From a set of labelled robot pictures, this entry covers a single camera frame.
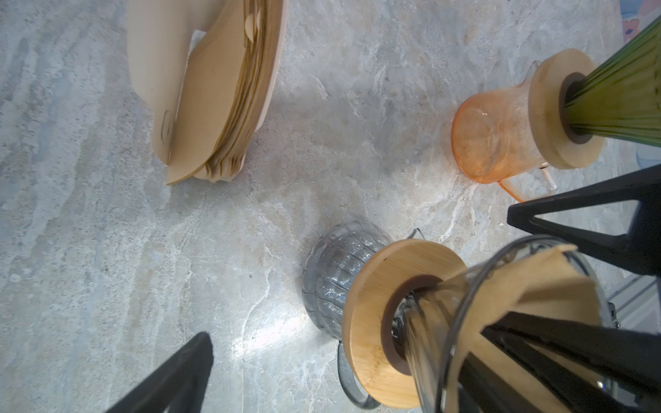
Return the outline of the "coffee filter pack orange clip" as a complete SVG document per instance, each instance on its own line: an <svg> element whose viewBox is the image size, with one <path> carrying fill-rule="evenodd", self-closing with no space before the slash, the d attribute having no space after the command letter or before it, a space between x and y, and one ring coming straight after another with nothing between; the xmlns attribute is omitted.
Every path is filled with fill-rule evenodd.
<svg viewBox="0 0 661 413"><path fill-rule="evenodd" d="M287 28L285 1L131 1L134 91L153 113L167 182L230 182L267 114Z"/></svg>

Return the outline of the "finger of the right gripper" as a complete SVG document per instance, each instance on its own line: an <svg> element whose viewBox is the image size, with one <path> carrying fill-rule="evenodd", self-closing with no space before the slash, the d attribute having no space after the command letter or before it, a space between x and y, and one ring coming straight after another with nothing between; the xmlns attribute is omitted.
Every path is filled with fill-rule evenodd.
<svg viewBox="0 0 661 413"><path fill-rule="evenodd" d="M635 275L660 275L660 167L512 205L507 222Z"/></svg>
<svg viewBox="0 0 661 413"><path fill-rule="evenodd" d="M563 409L660 410L659 335L524 313L508 313L480 335Z"/></svg>

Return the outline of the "grey glass carafe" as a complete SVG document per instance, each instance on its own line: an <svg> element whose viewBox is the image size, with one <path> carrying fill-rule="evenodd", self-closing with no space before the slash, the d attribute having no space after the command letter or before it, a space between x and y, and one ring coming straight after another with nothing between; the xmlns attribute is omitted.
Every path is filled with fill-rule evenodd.
<svg viewBox="0 0 661 413"><path fill-rule="evenodd" d="M356 407L380 406L360 384L344 351L342 332L346 299L369 259L394 241L377 225L355 220L332 227L311 249L302 273L302 299L309 318L338 340L337 373L347 398Z"/></svg>

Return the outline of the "orange glass carafe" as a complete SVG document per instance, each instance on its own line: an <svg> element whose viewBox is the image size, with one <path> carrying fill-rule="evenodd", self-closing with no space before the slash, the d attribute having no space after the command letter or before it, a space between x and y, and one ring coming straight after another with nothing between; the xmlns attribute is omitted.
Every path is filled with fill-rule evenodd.
<svg viewBox="0 0 661 413"><path fill-rule="evenodd" d="M528 95L540 65L535 60L520 84L470 96L457 109L451 129L461 172L479 184L498 184L518 202L558 191L528 115Z"/></svg>

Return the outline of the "green glass dripper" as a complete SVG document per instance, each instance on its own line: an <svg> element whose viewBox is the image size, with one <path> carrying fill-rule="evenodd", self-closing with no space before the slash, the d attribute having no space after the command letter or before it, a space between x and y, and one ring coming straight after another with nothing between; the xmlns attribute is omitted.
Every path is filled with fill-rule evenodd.
<svg viewBox="0 0 661 413"><path fill-rule="evenodd" d="M660 20L586 78L565 102L573 132L660 146Z"/></svg>

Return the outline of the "grey glass dripper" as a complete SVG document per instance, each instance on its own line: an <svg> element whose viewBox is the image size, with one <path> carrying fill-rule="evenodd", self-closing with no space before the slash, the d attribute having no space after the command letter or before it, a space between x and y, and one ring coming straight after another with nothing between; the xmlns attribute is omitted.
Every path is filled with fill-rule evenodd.
<svg viewBox="0 0 661 413"><path fill-rule="evenodd" d="M612 324L597 277L576 247L550 236L518 239L403 300L401 338L423 411L571 412L585 394L569 400L561 389L609 390L594 369L502 333L516 315L539 334L554 319Z"/></svg>

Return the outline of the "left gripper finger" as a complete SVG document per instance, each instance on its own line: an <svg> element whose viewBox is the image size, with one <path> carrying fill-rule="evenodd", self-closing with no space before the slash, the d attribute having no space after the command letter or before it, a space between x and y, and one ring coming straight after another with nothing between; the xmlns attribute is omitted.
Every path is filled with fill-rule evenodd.
<svg viewBox="0 0 661 413"><path fill-rule="evenodd" d="M200 332L108 409L108 413L200 412L212 367L211 337Z"/></svg>

